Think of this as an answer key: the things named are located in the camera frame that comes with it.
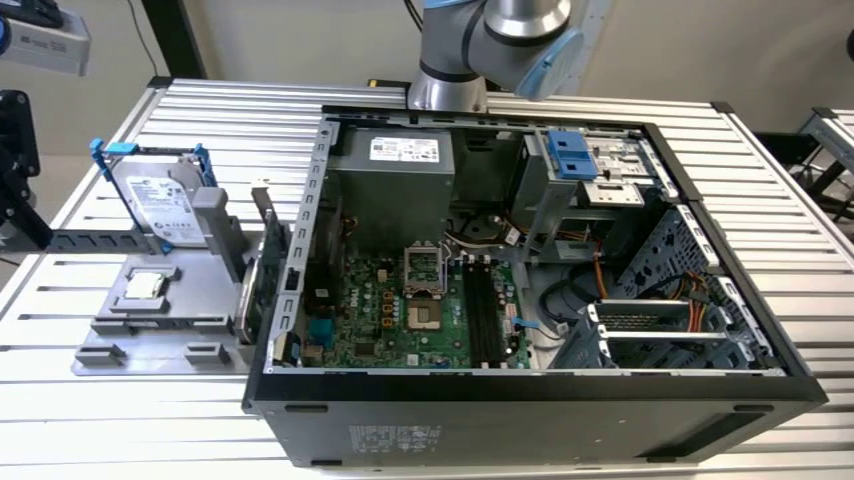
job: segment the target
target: motherboard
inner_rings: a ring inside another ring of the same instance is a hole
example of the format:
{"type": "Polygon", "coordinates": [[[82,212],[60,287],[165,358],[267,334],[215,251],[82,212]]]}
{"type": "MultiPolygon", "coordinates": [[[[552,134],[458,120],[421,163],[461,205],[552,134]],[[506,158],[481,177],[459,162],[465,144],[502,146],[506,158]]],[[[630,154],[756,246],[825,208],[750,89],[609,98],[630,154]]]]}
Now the motherboard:
{"type": "Polygon", "coordinates": [[[310,321],[306,366],[530,367],[510,265],[430,248],[345,260],[338,314],[310,321]]]}

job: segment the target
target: label sticker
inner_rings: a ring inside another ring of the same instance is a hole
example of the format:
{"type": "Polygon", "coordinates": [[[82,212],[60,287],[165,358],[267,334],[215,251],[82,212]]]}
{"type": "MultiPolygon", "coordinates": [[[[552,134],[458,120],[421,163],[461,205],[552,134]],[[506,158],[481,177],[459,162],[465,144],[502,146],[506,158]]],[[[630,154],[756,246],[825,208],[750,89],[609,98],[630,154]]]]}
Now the label sticker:
{"type": "Polygon", "coordinates": [[[435,452],[442,435],[438,425],[351,425],[354,453],[435,452]]]}
{"type": "Polygon", "coordinates": [[[154,234],[175,245],[205,244],[185,187],[171,178],[129,177],[127,184],[154,234]]]}
{"type": "Polygon", "coordinates": [[[439,140],[377,137],[371,140],[371,160],[439,163],[439,140]]]}
{"type": "Polygon", "coordinates": [[[520,230],[516,227],[510,227],[510,232],[508,232],[508,236],[505,237],[505,243],[508,245],[516,245],[520,241],[520,230]]]}

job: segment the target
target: power cable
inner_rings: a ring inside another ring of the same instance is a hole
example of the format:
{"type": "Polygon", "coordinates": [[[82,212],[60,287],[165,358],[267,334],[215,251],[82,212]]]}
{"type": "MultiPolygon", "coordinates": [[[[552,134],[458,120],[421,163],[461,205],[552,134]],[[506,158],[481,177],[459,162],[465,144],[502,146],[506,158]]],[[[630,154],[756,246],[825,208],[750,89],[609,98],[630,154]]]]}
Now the power cable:
{"type": "Polygon", "coordinates": [[[410,12],[410,18],[413,18],[413,23],[415,24],[415,27],[421,32],[425,26],[425,20],[422,19],[422,16],[418,13],[418,9],[415,8],[415,5],[413,5],[413,0],[403,0],[403,5],[406,6],[407,11],[410,12]]]}
{"type": "Polygon", "coordinates": [[[6,259],[6,258],[3,258],[3,257],[0,257],[0,262],[6,263],[6,264],[8,264],[8,265],[12,265],[14,267],[20,267],[20,266],[22,266],[22,264],[20,264],[20,263],[14,262],[12,260],[8,260],[8,259],[6,259]]]}
{"type": "Polygon", "coordinates": [[[134,8],[134,1],[127,0],[129,7],[131,7],[131,17],[134,18],[134,27],[137,28],[137,36],[139,37],[139,43],[143,44],[143,49],[146,50],[146,55],[149,55],[149,61],[151,62],[151,68],[155,70],[155,77],[161,76],[161,72],[158,71],[158,64],[155,63],[155,57],[151,56],[151,50],[149,50],[149,45],[146,44],[146,39],[143,39],[143,32],[139,29],[139,20],[137,19],[137,9],[134,8]]]}

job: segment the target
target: aluminum extrusion table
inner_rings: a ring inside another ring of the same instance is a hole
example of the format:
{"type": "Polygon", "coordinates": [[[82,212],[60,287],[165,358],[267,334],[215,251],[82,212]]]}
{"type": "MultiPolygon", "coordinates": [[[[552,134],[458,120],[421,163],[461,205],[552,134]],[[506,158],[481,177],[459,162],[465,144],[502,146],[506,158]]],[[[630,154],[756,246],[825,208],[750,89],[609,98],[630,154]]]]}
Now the aluminum extrusion table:
{"type": "MultiPolygon", "coordinates": [[[[114,141],[211,149],[229,210],[262,228],[250,184],[267,179],[294,218],[322,104],[403,107],[403,90],[175,80],[146,90],[114,141]]],[[[243,377],[75,377],[123,257],[30,256],[0,294],[0,476],[854,477],[854,252],[738,117],[709,103],[492,94],[497,114],[658,124],[830,403],[697,466],[297,470],[265,422],[243,414],[243,377]]],[[[131,223],[95,169],[54,227],[131,223]]]]}

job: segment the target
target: ram slot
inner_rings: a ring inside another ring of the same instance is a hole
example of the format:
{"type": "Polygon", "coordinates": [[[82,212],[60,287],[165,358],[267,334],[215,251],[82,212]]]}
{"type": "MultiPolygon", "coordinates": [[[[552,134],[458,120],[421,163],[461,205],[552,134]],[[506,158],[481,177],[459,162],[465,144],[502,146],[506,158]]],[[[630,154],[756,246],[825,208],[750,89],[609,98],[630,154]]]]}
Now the ram slot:
{"type": "Polygon", "coordinates": [[[475,262],[463,266],[463,291],[469,319],[471,366],[481,368],[486,363],[496,368],[501,365],[504,356],[498,302],[489,264],[475,262]]]}

